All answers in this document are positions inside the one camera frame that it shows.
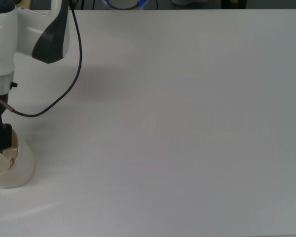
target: metal connector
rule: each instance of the metal connector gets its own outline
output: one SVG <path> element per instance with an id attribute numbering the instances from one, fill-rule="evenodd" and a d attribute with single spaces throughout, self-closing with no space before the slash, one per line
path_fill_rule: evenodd
<path id="1" fill-rule="evenodd" d="M 4 106 L 6 109 L 10 110 L 11 112 L 14 111 L 14 108 L 13 108 L 12 106 L 8 105 L 5 101 L 3 101 L 3 100 L 1 100 L 1 99 L 0 99 L 0 104 L 1 104 L 2 106 Z"/>

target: black cable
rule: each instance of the black cable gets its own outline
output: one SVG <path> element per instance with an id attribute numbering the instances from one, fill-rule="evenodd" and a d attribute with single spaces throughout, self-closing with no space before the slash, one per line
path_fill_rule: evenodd
<path id="1" fill-rule="evenodd" d="M 76 31 L 77 31 L 77 34 L 78 34 L 78 41 L 79 41 L 79 66 L 78 66 L 78 70 L 77 70 L 77 73 L 76 73 L 76 76 L 72 82 L 72 84 L 70 85 L 70 87 L 65 91 L 64 94 L 62 94 L 57 100 L 55 100 L 54 103 L 52 103 L 50 106 L 48 106 L 46 109 L 44 109 L 42 112 L 38 113 L 38 114 L 35 114 L 35 115 L 27 115 L 27 114 L 24 114 L 24 113 L 21 113 L 15 109 L 12 109 L 11 112 L 17 114 L 17 115 L 20 115 L 20 116 L 23 116 L 23 117 L 29 117 L 29 118 L 34 118 L 34 117 L 38 117 L 44 113 L 46 113 L 48 110 L 50 110 L 54 105 L 56 105 L 62 98 L 64 98 L 68 93 L 69 91 L 71 91 L 71 89 L 73 88 L 74 84 L 76 83 L 78 77 L 79 77 L 79 74 L 80 74 L 80 70 L 81 70 L 81 64 L 82 64 L 82 44 L 81 44 L 81 37 L 80 37 L 80 31 L 79 31 L 79 27 L 78 27 L 78 23 L 77 23 L 77 19 L 75 17 L 75 13 L 74 13 L 74 6 L 73 4 L 70 2 L 70 8 L 71 8 L 71 12 L 73 13 L 73 17 L 74 17 L 74 24 L 75 24 L 75 28 L 76 28 Z"/>
<path id="2" fill-rule="evenodd" d="M 80 10 L 83 10 L 83 8 L 84 8 L 84 0 L 81 0 L 81 8 L 80 8 Z"/>

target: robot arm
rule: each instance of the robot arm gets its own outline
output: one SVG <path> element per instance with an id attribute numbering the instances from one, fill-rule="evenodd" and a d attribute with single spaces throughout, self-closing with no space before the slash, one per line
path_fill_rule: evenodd
<path id="1" fill-rule="evenodd" d="M 62 59 L 69 47 L 68 8 L 69 0 L 52 0 L 48 14 L 18 8 L 17 51 L 44 63 Z"/>
<path id="2" fill-rule="evenodd" d="M 17 8 L 13 0 L 0 0 L 0 101 L 7 103 L 13 82 L 14 53 L 45 63 L 61 60 L 69 46 L 70 0 L 52 0 L 51 11 L 42 14 Z M 34 169 L 31 149 L 2 122 L 6 107 L 0 103 L 0 187 L 26 182 Z"/>

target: white object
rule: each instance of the white object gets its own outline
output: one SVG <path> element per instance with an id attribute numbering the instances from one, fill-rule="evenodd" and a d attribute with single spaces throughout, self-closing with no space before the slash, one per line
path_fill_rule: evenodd
<path id="1" fill-rule="evenodd" d="M 103 0 L 105 4 L 109 6 L 115 7 L 117 9 L 131 9 L 136 7 L 142 7 L 143 4 L 146 3 L 146 0 Z"/>
<path id="2" fill-rule="evenodd" d="M 28 10 L 22 7 L 18 11 L 18 44 L 17 51 L 32 56 L 33 49 L 46 28 L 55 20 L 61 9 L 61 2 L 64 0 L 52 0 L 51 11 L 41 13 Z M 65 31 L 63 45 L 63 56 L 66 55 L 69 47 L 69 28 L 68 24 Z"/>
<path id="3" fill-rule="evenodd" d="M 17 11 L 16 8 L 0 14 L 0 95 L 10 91 L 13 81 L 13 56 L 17 44 Z"/>
<path id="4" fill-rule="evenodd" d="M 34 155 L 29 145 L 13 131 L 12 147 L 0 153 L 0 188 L 27 182 L 34 171 Z"/>

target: white table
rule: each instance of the white table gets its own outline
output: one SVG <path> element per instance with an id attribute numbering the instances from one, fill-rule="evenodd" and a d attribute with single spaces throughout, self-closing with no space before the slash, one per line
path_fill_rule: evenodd
<path id="1" fill-rule="evenodd" d="M 296 10 L 77 18 L 76 87 L 3 116 L 36 171 L 0 189 L 0 237 L 296 235 Z M 16 109 L 70 85 L 70 21 L 62 61 L 15 56 Z"/>

